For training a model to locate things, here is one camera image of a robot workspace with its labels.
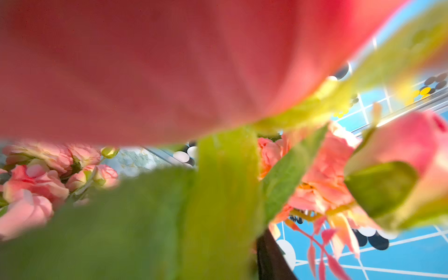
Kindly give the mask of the single pink rose stem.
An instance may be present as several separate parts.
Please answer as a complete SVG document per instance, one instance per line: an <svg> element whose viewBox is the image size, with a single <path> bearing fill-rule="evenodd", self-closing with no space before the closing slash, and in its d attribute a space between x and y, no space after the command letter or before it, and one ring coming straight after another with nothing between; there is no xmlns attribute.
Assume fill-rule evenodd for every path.
<svg viewBox="0 0 448 280"><path fill-rule="evenodd" d="M196 140L161 168L1 244L3 280L250 280L267 227L257 135L320 127L357 89L442 51L448 3L329 93L403 1L2 1L1 137L104 146Z"/></svg>

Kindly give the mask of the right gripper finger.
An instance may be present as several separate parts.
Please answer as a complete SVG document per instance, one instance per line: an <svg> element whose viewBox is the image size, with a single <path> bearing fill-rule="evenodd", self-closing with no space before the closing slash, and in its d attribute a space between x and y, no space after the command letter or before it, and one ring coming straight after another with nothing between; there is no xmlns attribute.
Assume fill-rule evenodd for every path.
<svg viewBox="0 0 448 280"><path fill-rule="evenodd" d="M269 229L256 241L259 280L297 280Z"/></svg>

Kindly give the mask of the pink peony flower stem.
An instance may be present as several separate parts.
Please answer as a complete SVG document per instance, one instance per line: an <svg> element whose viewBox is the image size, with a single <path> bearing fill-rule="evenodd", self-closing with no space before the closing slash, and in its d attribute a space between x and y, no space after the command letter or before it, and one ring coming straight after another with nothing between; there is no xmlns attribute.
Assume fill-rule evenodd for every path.
<svg viewBox="0 0 448 280"><path fill-rule="evenodd" d="M387 231L448 220L448 124L412 112L364 135L344 169L357 204Z"/></svg>

